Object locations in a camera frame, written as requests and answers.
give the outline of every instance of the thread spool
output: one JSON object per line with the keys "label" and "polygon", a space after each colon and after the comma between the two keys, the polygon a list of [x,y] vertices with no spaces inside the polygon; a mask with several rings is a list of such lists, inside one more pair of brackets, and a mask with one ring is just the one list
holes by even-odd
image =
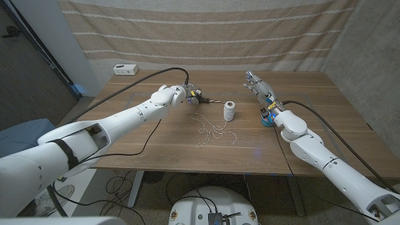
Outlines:
{"label": "thread spool", "polygon": [[224,119],[229,122],[233,120],[235,115],[235,102],[227,101],[224,105]]}

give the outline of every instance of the power strip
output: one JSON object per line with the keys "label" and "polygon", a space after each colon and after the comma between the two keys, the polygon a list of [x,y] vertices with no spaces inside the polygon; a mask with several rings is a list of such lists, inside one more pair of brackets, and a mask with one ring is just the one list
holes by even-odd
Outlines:
{"label": "power strip", "polygon": [[115,75],[135,75],[139,69],[136,64],[117,64],[113,70]]}

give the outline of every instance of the wooden table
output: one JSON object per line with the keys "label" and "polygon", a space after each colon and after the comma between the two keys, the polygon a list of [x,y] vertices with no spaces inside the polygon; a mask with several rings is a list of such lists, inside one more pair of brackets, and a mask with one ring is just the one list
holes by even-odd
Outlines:
{"label": "wooden table", "polygon": [[[93,103],[152,72],[139,71],[135,76],[112,77]],[[299,101],[315,109],[382,177],[400,178],[399,159],[369,128],[324,73],[256,72],[256,74],[272,86],[280,101]],[[261,104],[250,90],[242,86],[242,83],[246,82],[245,71],[190,71],[189,75],[189,82],[197,84],[205,98],[235,102],[234,120],[226,125],[224,131],[235,132],[236,143],[232,145],[234,141],[232,134],[225,134],[221,139],[211,138],[208,144],[197,149],[196,144],[204,141],[206,133],[198,133],[202,124],[191,119],[191,115],[201,113],[211,123],[223,126],[224,105],[196,106],[184,101],[177,109],[171,108],[168,117],[161,121],[143,154],[104,157],[96,164],[96,168],[272,175],[290,173],[274,129],[261,124]],[[105,118],[133,107],[149,99],[161,85],[181,84],[184,78],[182,71],[169,71],[152,77],[103,103],[82,116],[80,120]],[[324,139],[325,146],[336,156],[365,176],[372,176],[314,114],[298,105],[288,104],[286,107],[303,118],[308,127]],[[116,142],[108,153],[139,152],[156,123],[146,123],[127,134]],[[317,169],[298,159],[280,135],[279,138],[295,175],[322,176]]]}

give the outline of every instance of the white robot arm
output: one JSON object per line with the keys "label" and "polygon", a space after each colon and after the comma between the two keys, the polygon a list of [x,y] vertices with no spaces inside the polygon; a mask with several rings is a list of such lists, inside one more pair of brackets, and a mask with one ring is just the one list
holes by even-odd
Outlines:
{"label": "white robot arm", "polygon": [[375,185],[335,156],[324,146],[323,140],[307,128],[304,120],[285,109],[270,85],[251,71],[246,75],[250,85],[243,85],[252,90],[266,108],[261,110],[262,116],[271,118],[277,127],[283,127],[281,136],[290,143],[292,152],[299,159],[320,170],[361,213],[378,221],[400,219],[400,195]]}
{"label": "white robot arm", "polygon": [[192,84],[163,85],[147,101],[104,119],[80,121],[41,136],[38,146],[0,158],[0,218],[15,217],[37,193],[60,176],[69,177],[93,166],[126,133],[168,115],[186,97],[200,92]]}

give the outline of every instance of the beige curtain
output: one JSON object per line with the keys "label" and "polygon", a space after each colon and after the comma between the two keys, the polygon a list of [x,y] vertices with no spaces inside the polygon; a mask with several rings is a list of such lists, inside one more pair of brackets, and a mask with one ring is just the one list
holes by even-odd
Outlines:
{"label": "beige curtain", "polygon": [[93,69],[108,78],[116,63],[140,69],[318,71],[356,3],[59,1]]}

